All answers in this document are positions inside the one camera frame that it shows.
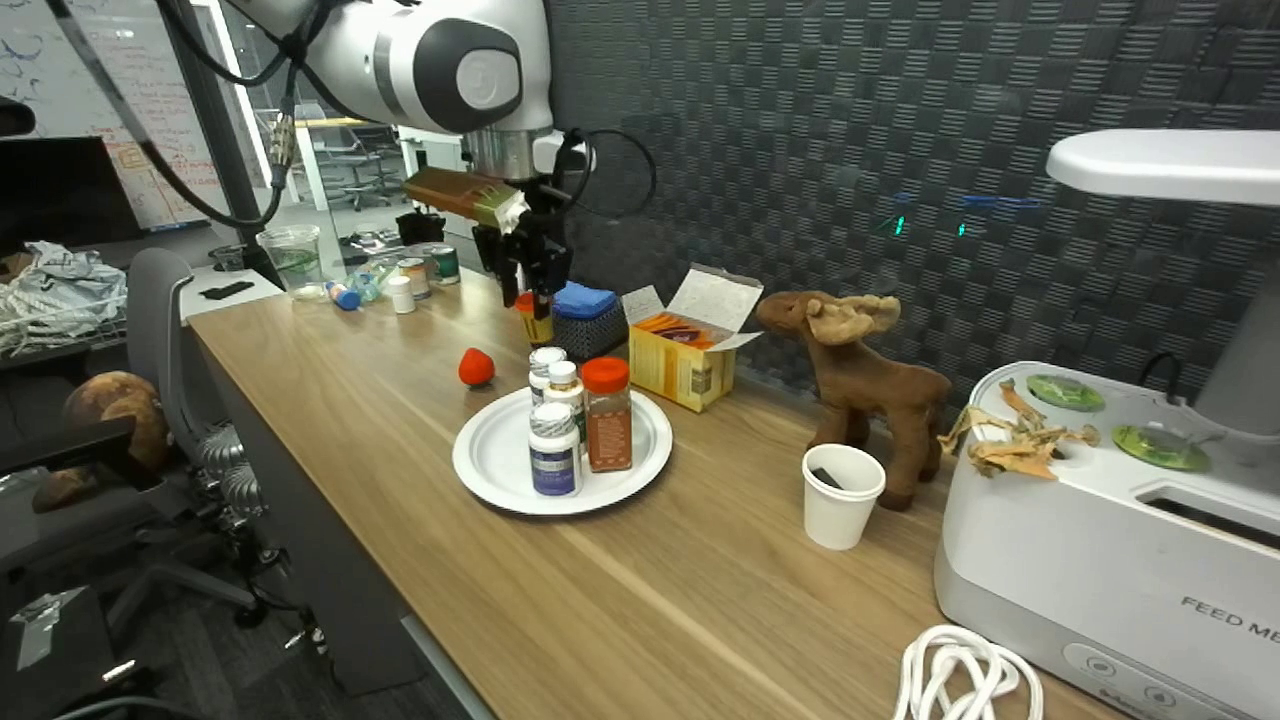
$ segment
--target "red cap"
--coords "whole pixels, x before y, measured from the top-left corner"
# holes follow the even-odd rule
[[[627,389],[627,361],[595,355],[578,369],[584,391],[622,391]]]

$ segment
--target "yellow box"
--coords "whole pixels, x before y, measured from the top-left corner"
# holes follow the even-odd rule
[[[650,288],[627,291],[631,384],[705,413],[731,391],[736,347],[758,332],[741,332],[762,282],[716,269],[687,269],[672,307]]]

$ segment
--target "red ball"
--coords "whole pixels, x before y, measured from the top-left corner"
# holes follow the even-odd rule
[[[462,381],[469,389],[489,389],[491,374],[496,374],[496,365],[478,347],[469,347],[462,361],[457,365],[457,381]]]

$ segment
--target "dark gray wall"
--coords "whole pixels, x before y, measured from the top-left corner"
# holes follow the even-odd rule
[[[574,206],[584,270],[684,261],[767,288],[895,291],[881,347],[956,404],[1002,361],[1137,381],[1175,351],[1200,389],[1280,212],[1099,199],[1044,176],[1085,128],[1275,128],[1275,0],[550,0],[556,124],[622,128]],[[745,361],[806,391],[789,340]]]

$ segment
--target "white device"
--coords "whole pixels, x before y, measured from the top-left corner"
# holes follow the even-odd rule
[[[1036,399],[1036,381],[1085,384],[1104,406]],[[1009,417],[998,384],[1061,428],[1091,424],[1099,447],[1067,444],[1055,481],[981,476],[956,455],[934,599],[945,614],[1130,716],[1226,720],[1280,706],[1280,440],[1211,424],[1164,391],[1055,365],[986,371],[966,406]],[[1148,428],[1204,450],[1200,473],[1114,447]]]
[[[469,136],[476,171],[527,179],[550,128],[542,0],[233,0],[273,36],[324,12],[304,63],[356,114]]]
[[[1280,203],[1280,131],[1085,131],[1048,171],[1099,197]],[[956,455],[934,599],[1077,687],[1151,720],[1280,716],[1280,291],[1263,288],[1194,404],[1055,369],[1002,365],[966,406],[1096,428],[1055,481],[981,476]],[[1055,406],[1031,389],[1073,389]]]

